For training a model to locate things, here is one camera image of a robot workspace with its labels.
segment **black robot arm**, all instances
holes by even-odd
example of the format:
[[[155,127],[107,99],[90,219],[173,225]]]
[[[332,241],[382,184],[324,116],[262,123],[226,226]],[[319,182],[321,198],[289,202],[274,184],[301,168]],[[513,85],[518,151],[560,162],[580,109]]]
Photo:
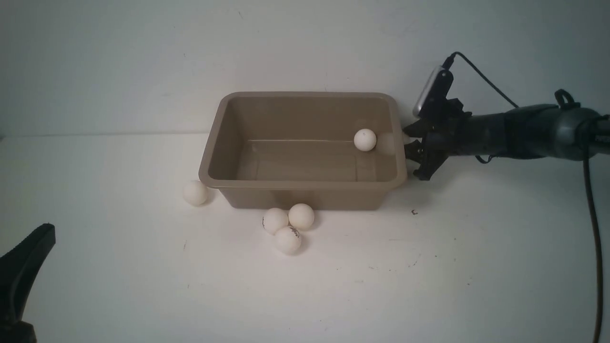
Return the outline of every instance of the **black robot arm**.
[[[414,109],[420,119],[403,129],[421,139],[404,146],[406,157],[420,164],[414,171],[418,179],[430,180],[450,156],[581,161],[584,144],[589,145],[589,156],[610,154],[608,117],[582,108],[565,90],[555,92],[557,104],[473,116],[462,110],[458,99],[447,99],[453,75],[444,67],[432,72],[420,95]]]

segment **ping pong ball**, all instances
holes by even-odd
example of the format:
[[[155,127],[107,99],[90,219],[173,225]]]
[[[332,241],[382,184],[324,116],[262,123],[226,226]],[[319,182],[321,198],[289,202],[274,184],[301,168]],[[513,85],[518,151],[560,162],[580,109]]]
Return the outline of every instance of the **ping pong ball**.
[[[206,202],[208,189],[201,181],[189,181],[182,188],[182,197],[192,206],[200,206]]]
[[[275,247],[287,254],[293,254],[301,246],[301,234],[295,228],[286,226],[275,233]]]
[[[362,129],[354,136],[354,145],[360,151],[370,151],[377,144],[377,136],[369,129]]]
[[[307,204],[296,204],[288,211],[288,220],[299,230],[308,230],[314,223],[314,210]]]
[[[262,221],[263,229],[270,234],[288,226],[288,215],[282,209],[272,208],[265,212]]]

